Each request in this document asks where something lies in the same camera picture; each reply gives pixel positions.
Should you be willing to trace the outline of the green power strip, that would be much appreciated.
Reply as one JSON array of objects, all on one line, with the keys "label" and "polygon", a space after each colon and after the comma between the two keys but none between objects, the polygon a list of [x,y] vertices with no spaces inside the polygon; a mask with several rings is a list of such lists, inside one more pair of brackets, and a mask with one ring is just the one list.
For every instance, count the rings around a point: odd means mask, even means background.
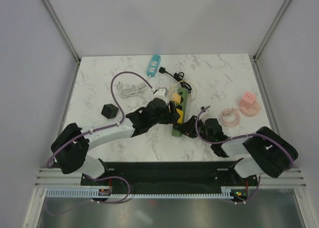
[{"label": "green power strip", "polygon": [[176,106],[176,109],[183,110],[184,111],[184,115],[185,115],[188,91],[185,88],[179,88],[176,91],[174,91],[173,94],[174,93],[177,93],[177,94],[179,94],[182,97],[181,103],[180,104],[176,104],[175,103],[175,106]]}]

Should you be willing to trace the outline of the teal power strip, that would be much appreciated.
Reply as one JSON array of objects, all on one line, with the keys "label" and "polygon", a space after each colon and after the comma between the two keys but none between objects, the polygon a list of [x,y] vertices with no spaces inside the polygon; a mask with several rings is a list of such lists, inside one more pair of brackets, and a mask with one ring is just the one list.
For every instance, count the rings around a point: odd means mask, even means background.
[{"label": "teal power strip", "polygon": [[148,77],[154,77],[156,75],[160,65],[160,61],[161,61],[160,55],[156,54],[152,56],[149,66],[147,68]]}]

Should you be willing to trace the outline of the black cube plug adapter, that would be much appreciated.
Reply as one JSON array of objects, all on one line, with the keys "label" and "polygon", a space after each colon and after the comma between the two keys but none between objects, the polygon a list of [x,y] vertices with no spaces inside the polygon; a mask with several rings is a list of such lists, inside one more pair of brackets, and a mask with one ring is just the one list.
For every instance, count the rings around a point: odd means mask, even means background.
[{"label": "black cube plug adapter", "polygon": [[114,104],[105,104],[103,105],[101,115],[107,119],[115,118],[118,114],[119,108]]}]

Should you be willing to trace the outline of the pink round socket base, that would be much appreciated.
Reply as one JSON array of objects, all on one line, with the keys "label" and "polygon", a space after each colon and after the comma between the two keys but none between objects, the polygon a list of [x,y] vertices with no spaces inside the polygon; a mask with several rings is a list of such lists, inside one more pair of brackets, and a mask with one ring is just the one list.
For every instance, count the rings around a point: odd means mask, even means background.
[{"label": "pink round socket base", "polygon": [[254,117],[258,115],[261,110],[261,106],[259,105],[257,101],[254,101],[252,106],[248,109],[244,108],[243,106],[240,106],[239,108],[240,108],[240,112],[247,117]]}]

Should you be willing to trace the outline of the yellow cube socket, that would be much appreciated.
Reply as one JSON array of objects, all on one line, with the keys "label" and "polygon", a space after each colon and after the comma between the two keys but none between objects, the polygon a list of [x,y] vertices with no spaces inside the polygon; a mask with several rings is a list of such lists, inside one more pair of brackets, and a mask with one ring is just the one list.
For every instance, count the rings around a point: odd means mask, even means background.
[{"label": "yellow cube socket", "polygon": [[179,119],[177,120],[177,124],[184,123],[184,111],[180,109],[176,109],[177,113],[179,114]]}]

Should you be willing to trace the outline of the pink cube socket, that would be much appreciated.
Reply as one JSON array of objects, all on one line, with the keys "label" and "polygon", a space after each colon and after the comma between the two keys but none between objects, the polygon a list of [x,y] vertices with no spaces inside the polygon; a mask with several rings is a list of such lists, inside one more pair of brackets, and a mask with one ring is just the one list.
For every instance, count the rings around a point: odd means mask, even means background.
[{"label": "pink cube socket", "polygon": [[249,109],[253,106],[253,103],[255,101],[256,101],[256,95],[246,91],[239,102],[239,106],[245,109]]}]

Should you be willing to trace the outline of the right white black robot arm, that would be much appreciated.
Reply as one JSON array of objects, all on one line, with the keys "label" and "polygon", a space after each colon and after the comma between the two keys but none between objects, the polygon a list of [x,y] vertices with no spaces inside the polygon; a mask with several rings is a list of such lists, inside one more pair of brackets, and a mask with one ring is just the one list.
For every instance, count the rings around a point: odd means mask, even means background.
[{"label": "right white black robot arm", "polygon": [[240,185],[247,177],[257,174],[278,178],[293,167],[293,162],[299,156],[292,145],[266,126],[252,136],[230,138],[224,134],[217,119],[202,121],[192,116],[185,123],[173,125],[173,128],[190,138],[199,136],[201,140],[210,142],[211,150],[218,157],[248,155],[248,158],[237,160],[228,172],[228,179],[234,185]]}]

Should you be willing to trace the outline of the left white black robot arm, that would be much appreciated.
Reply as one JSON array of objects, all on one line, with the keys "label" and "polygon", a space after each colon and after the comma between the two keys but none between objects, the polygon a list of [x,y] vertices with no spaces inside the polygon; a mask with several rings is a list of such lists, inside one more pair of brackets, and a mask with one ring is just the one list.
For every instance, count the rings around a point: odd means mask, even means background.
[{"label": "left white black robot arm", "polygon": [[155,98],[146,107],[125,115],[124,120],[116,124],[87,132],[82,132],[76,123],[67,125],[51,145],[51,151],[63,174],[80,172],[104,185],[109,181],[109,172],[103,160],[90,157],[88,151],[114,140],[144,134],[157,124],[176,124],[179,118],[173,101],[166,103]]}]

